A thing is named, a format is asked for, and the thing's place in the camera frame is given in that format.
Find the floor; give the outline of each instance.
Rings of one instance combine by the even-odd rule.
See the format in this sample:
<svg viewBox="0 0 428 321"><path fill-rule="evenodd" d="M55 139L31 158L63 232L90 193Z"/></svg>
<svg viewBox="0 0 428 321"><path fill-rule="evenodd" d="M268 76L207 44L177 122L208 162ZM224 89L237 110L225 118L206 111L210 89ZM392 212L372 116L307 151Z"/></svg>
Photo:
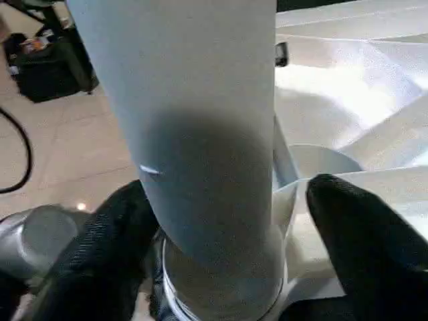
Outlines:
<svg viewBox="0 0 428 321"><path fill-rule="evenodd" d="M93 211L118 187L137 178L125 141L101 87L33 104L17 93L0 56L0 105L25 127L35 166L22 190L0 195L0 219L45 204ZM23 145L0 118L0 188L16 183L25 164ZM150 320L145 295L135 320Z"/></svg>

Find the white cylindrical pipe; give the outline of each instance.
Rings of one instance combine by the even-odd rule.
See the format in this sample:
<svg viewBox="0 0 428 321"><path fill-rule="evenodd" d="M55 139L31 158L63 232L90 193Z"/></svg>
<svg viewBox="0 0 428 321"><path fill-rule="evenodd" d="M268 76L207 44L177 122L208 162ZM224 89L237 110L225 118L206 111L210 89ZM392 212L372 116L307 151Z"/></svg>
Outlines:
<svg viewBox="0 0 428 321"><path fill-rule="evenodd" d="M269 274L255 287L268 308L283 276L271 216L276 1L68 6L169 239L216 276Z"/></svg>

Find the black glove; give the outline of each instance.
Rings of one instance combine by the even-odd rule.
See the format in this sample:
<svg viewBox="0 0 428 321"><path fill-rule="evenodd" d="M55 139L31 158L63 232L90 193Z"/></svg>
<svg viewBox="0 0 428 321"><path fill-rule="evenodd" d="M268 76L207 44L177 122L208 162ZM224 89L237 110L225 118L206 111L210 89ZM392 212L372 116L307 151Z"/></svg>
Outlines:
<svg viewBox="0 0 428 321"><path fill-rule="evenodd" d="M27 293L27 286L7 274L0 272L0 320L10 320L19 307L21 296Z"/></svg>
<svg viewBox="0 0 428 321"><path fill-rule="evenodd" d="M60 255L24 320L130 320L157 230L140 182L119 189Z"/></svg>
<svg viewBox="0 0 428 321"><path fill-rule="evenodd" d="M428 246L379 197L320 175L310 213L360 321L428 320Z"/></svg>

